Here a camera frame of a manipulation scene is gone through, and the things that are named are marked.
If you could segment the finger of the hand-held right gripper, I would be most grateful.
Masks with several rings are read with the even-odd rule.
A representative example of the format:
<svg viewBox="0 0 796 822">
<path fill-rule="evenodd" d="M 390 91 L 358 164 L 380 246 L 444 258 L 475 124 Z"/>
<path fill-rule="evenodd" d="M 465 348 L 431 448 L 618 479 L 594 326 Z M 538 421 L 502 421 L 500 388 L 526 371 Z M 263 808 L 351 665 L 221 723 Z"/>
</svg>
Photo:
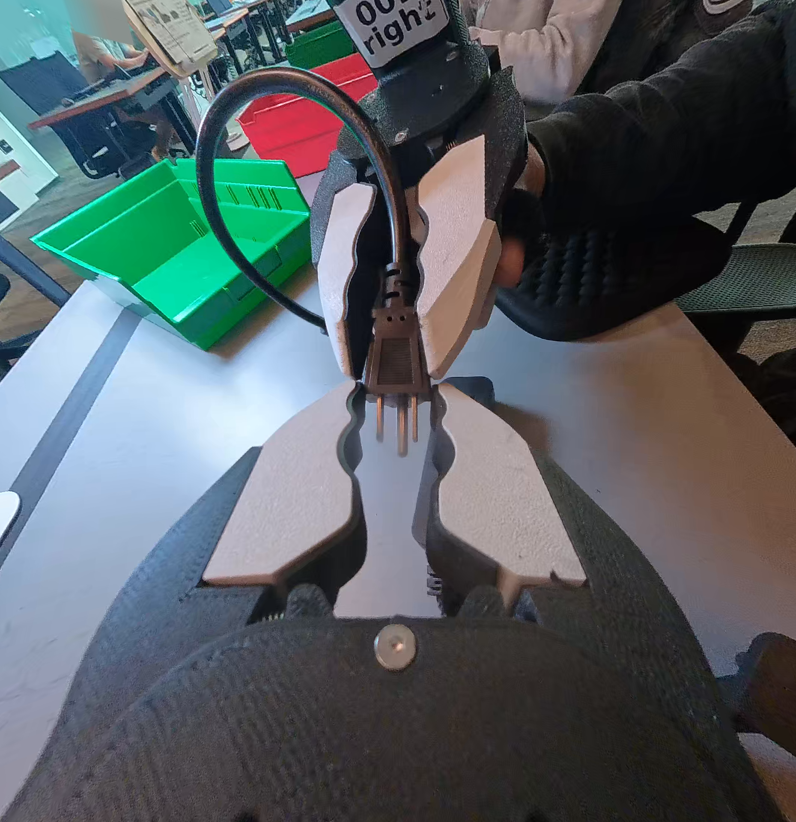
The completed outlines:
<svg viewBox="0 0 796 822">
<path fill-rule="evenodd" d="M 496 222 L 486 217 L 485 144 L 480 135 L 454 147 L 417 185 L 426 236 L 417 257 L 422 285 L 416 313 L 434 380 L 444 378 L 493 310 L 501 238 Z"/>
<path fill-rule="evenodd" d="M 325 329 L 343 375 L 356 377 L 349 329 L 349 285 L 358 239 L 376 202 L 376 188 L 355 182 L 334 194 L 316 271 Z"/>
</svg>

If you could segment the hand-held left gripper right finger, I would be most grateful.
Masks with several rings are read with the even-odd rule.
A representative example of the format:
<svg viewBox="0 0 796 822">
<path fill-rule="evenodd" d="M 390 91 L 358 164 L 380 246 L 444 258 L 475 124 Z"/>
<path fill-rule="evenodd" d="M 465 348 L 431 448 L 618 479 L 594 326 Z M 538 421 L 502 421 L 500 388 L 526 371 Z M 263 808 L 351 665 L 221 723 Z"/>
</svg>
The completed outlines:
<svg viewBox="0 0 796 822">
<path fill-rule="evenodd" d="M 587 575 L 533 452 L 490 382 L 443 382 L 413 537 L 445 588 L 578 588 Z"/>
</svg>

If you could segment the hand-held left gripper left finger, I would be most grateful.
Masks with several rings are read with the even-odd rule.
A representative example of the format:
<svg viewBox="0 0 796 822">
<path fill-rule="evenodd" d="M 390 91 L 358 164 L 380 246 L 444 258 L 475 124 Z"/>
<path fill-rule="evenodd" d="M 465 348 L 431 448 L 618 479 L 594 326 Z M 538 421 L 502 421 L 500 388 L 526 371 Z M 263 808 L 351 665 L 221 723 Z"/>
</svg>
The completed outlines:
<svg viewBox="0 0 796 822">
<path fill-rule="evenodd" d="M 354 470 L 360 385 L 343 382 L 260 448 L 202 575 L 214 587 L 318 585 L 330 601 L 362 569 L 367 532 Z"/>
</svg>

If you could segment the red plastic bin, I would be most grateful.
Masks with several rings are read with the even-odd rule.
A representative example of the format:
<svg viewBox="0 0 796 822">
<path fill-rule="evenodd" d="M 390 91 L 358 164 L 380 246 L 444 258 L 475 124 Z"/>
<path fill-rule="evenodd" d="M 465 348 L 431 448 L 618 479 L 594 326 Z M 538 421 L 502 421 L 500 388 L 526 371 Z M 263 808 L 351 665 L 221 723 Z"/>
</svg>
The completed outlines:
<svg viewBox="0 0 796 822">
<path fill-rule="evenodd" d="M 360 54 L 310 71 L 355 101 L 376 88 L 376 78 Z M 256 99 L 236 119 L 258 157 L 284 161 L 296 179 L 326 169 L 343 126 L 318 103 L 293 95 Z"/>
</svg>

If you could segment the person's right forearm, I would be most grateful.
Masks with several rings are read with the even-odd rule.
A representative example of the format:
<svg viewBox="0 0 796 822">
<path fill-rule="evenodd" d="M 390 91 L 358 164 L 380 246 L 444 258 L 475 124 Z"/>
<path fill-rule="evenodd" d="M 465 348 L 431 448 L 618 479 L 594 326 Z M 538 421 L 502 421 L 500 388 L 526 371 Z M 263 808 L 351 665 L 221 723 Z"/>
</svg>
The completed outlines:
<svg viewBox="0 0 796 822">
<path fill-rule="evenodd" d="M 796 187 L 796 2 L 536 121 L 548 230 L 673 220 Z"/>
</svg>

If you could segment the person's right hand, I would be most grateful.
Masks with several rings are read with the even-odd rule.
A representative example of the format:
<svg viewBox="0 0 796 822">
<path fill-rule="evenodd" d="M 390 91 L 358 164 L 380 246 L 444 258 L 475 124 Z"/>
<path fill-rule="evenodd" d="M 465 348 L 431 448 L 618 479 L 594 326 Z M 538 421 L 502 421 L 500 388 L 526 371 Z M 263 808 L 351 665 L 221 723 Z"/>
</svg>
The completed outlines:
<svg viewBox="0 0 796 822">
<path fill-rule="evenodd" d="M 501 211 L 501 253 L 494 282 L 499 288 L 514 288 L 534 255 L 544 231 L 541 197 L 546 182 L 542 157 L 528 142 L 524 170 L 516 181 Z"/>
</svg>

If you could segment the green plastic bin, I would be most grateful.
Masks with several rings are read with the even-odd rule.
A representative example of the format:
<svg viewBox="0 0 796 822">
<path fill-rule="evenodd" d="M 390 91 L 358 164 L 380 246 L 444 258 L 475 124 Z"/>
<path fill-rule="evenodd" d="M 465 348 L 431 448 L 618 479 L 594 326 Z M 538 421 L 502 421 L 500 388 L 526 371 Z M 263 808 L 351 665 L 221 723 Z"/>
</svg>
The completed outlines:
<svg viewBox="0 0 796 822">
<path fill-rule="evenodd" d="M 286 46 L 289 65 L 303 69 L 321 67 L 354 53 L 349 34 L 337 20 L 297 33 Z"/>
<path fill-rule="evenodd" d="M 216 159 L 215 190 L 231 236 L 272 285 L 307 263 L 310 208 L 283 160 Z M 212 233 L 193 159 L 152 165 L 31 240 L 202 350 L 266 300 Z"/>
</svg>

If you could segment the paper on wooden stand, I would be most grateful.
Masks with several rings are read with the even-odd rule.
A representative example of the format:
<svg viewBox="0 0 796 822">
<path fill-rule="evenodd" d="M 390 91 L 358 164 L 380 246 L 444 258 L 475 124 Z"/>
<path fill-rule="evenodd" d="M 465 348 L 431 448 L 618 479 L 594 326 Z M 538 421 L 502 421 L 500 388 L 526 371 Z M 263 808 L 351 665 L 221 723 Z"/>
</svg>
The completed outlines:
<svg viewBox="0 0 796 822">
<path fill-rule="evenodd" d="M 178 80 L 205 69 L 218 46 L 187 1 L 122 1 L 129 26 L 158 65 Z"/>
</svg>

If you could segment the wooden top desk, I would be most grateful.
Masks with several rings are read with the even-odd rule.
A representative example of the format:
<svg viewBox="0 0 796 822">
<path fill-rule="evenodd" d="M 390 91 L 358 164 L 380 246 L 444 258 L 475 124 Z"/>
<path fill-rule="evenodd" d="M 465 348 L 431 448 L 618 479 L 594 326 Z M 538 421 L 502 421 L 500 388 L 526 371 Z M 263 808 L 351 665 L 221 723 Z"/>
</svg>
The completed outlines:
<svg viewBox="0 0 796 822">
<path fill-rule="evenodd" d="M 98 86 L 91 94 L 69 98 L 69 103 L 61 103 L 29 122 L 27 127 L 34 131 L 51 128 L 68 119 L 119 105 L 128 100 L 138 110 L 147 110 L 162 104 L 177 89 L 177 85 L 178 81 L 160 67 L 126 80 L 115 78 L 106 86 Z"/>
</svg>

